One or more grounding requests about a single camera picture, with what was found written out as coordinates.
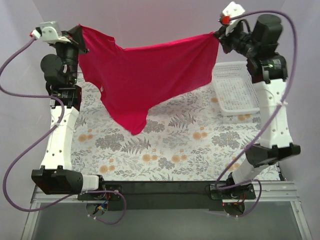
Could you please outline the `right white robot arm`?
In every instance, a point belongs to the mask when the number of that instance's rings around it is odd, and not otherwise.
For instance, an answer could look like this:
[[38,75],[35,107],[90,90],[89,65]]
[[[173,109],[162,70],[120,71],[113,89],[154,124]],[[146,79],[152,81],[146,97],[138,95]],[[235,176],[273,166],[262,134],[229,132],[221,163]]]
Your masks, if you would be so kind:
[[237,199],[245,187],[268,166],[301,153],[301,147],[292,140],[288,119],[286,98],[293,81],[288,73],[287,61],[276,52],[283,31],[282,21],[275,11],[259,12],[253,30],[244,32],[248,24],[245,15],[222,15],[222,26],[214,33],[227,54],[235,51],[246,57],[247,70],[258,98],[261,130],[241,151],[245,160],[240,167],[229,174],[226,183],[215,187]]

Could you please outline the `white plastic basket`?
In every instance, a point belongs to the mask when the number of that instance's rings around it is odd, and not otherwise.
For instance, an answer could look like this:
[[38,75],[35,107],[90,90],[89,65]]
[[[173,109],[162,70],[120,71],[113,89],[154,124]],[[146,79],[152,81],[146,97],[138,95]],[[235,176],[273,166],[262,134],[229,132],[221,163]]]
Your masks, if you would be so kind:
[[224,116],[259,112],[259,101],[245,61],[216,63],[212,71],[216,98]]

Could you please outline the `magenta t shirt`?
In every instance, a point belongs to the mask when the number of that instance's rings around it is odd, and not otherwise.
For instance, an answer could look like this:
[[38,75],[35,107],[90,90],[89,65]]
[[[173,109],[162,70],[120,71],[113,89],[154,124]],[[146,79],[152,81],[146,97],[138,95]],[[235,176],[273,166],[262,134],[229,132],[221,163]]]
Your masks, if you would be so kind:
[[84,80],[95,85],[110,116],[133,135],[149,109],[212,81],[219,42],[205,33],[145,47],[122,48],[114,37],[83,26],[88,53],[79,56]]

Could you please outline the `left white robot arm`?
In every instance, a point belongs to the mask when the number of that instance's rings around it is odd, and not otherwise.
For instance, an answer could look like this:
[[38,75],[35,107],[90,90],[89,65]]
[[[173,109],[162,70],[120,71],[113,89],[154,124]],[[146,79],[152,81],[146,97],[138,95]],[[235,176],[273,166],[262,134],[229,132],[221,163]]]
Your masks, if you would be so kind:
[[47,195],[89,191],[95,200],[101,200],[107,193],[100,183],[101,177],[74,171],[71,163],[73,134],[82,101],[82,89],[77,85],[79,55],[89,51],[82,27],[61,30],[56,21],[48,21],[41,23],[32,35],[41,37],[56,53],[45,55],[40,62],[51,97],[53,132],[48,137],[40,168],[32,170],[31,179]]

